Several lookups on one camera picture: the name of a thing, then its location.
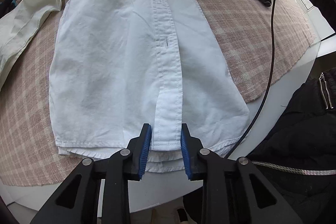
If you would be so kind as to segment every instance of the white cloth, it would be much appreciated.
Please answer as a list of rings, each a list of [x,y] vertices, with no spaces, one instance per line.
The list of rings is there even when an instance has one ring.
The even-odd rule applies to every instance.
[[[29,1],[31,10],[39,6]],[[39,20],[59,10],[60,1],[43,0]],[[26,7],[21,3],[18,11]],[[38,17],[31,12],[22,21],[30,22],[31,15]],[[39,20],[25,37],[35,34]],[[182,122],[204,147],[221,155],[249,121],[196,0],[69,0],[49,83],[50,118],[61,154],[107,158],[148,122],[153,133],[147,170],[153,172],[183,168]]]
[[[0,18],[0,90],[20,54],[51,11],[60,11],[62,0],[22,0]]]

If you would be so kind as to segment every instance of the metal screw head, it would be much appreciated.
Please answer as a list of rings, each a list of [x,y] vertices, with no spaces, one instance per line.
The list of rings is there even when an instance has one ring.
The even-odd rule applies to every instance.
[[[120,151],[120,154],[123,155],[123,156],[127,156],[129,155],[131,152],[128,150],[128,149],[123,149]]]
[[[242,165],[246,165],[246,164],[249,163],[249,160],[245,157],[241,157],[241,158],[239,158],[238,162]]]
[[[209,154],[210,154],[210,150],[209,150],[209,149],[206,149],[206,148],[202,148],[199,152],[200,152],[202,155],[209,155]]]
[[[83,165],[90,165],[92,162],[92,159],[90,158],[85,158],[84,160],[82,160]]]

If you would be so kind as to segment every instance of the white surface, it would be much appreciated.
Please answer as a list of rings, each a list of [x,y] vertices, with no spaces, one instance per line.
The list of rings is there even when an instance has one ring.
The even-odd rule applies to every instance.
[[[292,94],[304,83],[314,63],[320,43],[311,46],[290,72],[271,86],[263,111],[250,135],[232,154],[233,159],[247,155],[267,135],[281,115]],[[253,118],[262,98],[248,103]],[[39,210],[59,184],[17,187],[4,186],[17,203]],[[146,173],[140,182],[129,182],[130,211],[135,212],[181,197],[202,186],[202,181],[190,182],[184,170],[171,173]]]
[[[5,188],[1,180],[0,180],[0,196],[6,205],[14,202],[13,198],[8,193],[7,189]]]
[[[29,224],[37,213],[37,211],[17,203],[12,203],[8,206],[8,209],[20,224]]]
[[[336,51],[336,35],[321,41],[321,45],[319,51],[317,52],[316,57],[320,57],[335,51]]]
[[[321,40],[335,32],[317,7],[311,8],[307,14],[315,26]]]

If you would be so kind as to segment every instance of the checkered fabric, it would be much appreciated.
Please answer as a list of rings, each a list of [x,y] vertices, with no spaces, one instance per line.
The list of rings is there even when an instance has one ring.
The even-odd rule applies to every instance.
[[[271,8],[258,0],[197,0],[246,102],[265,90],[271,59]],[[0,178],[6,185],[62,181],[80,162],[58,155],[51,129],[48,74],[62,12],[53,12],[13,66],[0,92]],[[295,0],[277,0],[273,82],[314,41]]]
[[[272,58],[272,8],[259,0],[197,2],[245,102],[258,98],[266,90]],[[315,39],[303,10],[295,0],[276,0],[274,36],[273,83],[294,66]]]
[[[80,162],[58,154],[49,117],[49,68],[62,13],[49,15],[0,92],[0,178],[6,185],[53,184]]]

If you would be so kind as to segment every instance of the metal zipper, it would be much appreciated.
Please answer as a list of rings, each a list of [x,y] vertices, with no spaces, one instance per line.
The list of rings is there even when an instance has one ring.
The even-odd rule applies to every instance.
[[[328,175],[336,175],[336,170],[303,170],[296,169],[291,167],[285,167],[277,164],[270,164],[268,162],[253,160],[253,164],[260,165],[268,168],[272,168],[275,170],[279,170],[282,172],[297,174],[297,175],[308,175],[308,176],[328,176]]]
[[[322,82],[324,83],[325,90],[326,90],[327,95],[328,95],[328,101],[329,101],[329,104],[330,104],[330,109],[333,109],[334,107],[333,107],[333,104],[331,103],[330,93],[329,93],[328,86],[327,86],[327,82],[326,82],[326,80],[325,80],[325,78],[324,78],[324,74],[323,74],[323,72],[322,72],[321,75],[320,75],[319,82],[320,82],[320,89],[321,89],[322,97],[323,97],[323,100],[324,100],[324,103],[325,103],[325,108],[326,108],[326,109],[329,109],[329,106],[328,106],[326,97],[325,97],[325,95],[324,95],[324,93],[323,93]]]

